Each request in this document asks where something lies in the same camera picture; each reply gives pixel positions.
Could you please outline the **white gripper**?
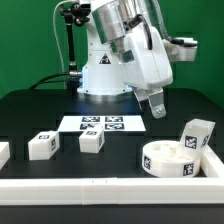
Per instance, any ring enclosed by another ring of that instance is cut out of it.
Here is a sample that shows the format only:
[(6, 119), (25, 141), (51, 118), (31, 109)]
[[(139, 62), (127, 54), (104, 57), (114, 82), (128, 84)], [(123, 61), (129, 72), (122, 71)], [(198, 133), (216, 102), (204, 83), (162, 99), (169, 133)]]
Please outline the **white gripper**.
[[(125, 51), (120, 54), (123, 68), (122, 80), (136, 89), (134, 94), (142, 111), (149, 109), (154, 118), (166, 116), (164, 94), (162, 89), (173, 81), (172, 69), (160, 34), (155, 27), (150, 28), (152, 49), (147, 46), (146, 35), (141, 28), (124, 38)], [(148, 95), (146, 90), (155, 89)]]

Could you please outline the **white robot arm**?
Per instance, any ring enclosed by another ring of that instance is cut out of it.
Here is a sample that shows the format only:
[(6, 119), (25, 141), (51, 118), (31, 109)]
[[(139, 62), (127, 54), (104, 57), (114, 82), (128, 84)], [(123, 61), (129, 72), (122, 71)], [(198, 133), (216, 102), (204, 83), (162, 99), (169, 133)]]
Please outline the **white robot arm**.
[(163, 87), (172, 70), (146, 0), (79, 0), (87, 12), (83, 91), (94, 98), (133, 92), (143, 111), (166, 115)]

